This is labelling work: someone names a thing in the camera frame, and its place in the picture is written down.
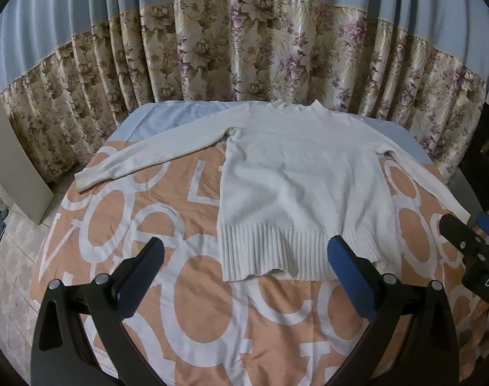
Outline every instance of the floral curtain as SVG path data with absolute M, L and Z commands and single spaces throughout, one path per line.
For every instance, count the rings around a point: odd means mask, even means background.
M 364 11 L 318 0 L 174 0 L 74 35 L 1 94 L 50 181 L 86 164 L 138 106 L 284 100 L 393 120 L 449 178 L 485 82 L 464 63 Z

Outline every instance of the bedsheet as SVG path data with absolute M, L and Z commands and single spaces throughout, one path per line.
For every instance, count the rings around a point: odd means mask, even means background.
M 88 166 L 153 132 L 155 119 L 162 126 L 157 132 L 224 108 L 170 106 L 138 109 Z M 160 122 L 166 112 L 169 119 Z M 157 236 L 166 247 L 164 265 L 137 313 L 123 324 L 167 384 L 324 384 L 367 323 L 338 281 L 289 280 L 283 274 L 222 281 L 215 223 L 224 152 L 218 143 L 83 194 L 73 183 L 33 268 L 32 305 L 39 307 L 53 278 L 66 285 L 89 282 L 98 273 L 112 272 Z M 487 305 L 460 283 L 461 256 L 439 234 L 439 219 L 447 211 L 391 158 L 379 161 L 398 211 L 393 230 L 402 240 L 399 276 L 414 285 L 433 278 L 443 283 L 461 337 L 461 375 L 466 377 L 485 331 Z M 438 175 L 431 163 L 424 166 Z M 394 359 L 407 322 L 400 321 L 377 372 Z M 102 368 L 117 375 L 90 317 L 84 327 Z

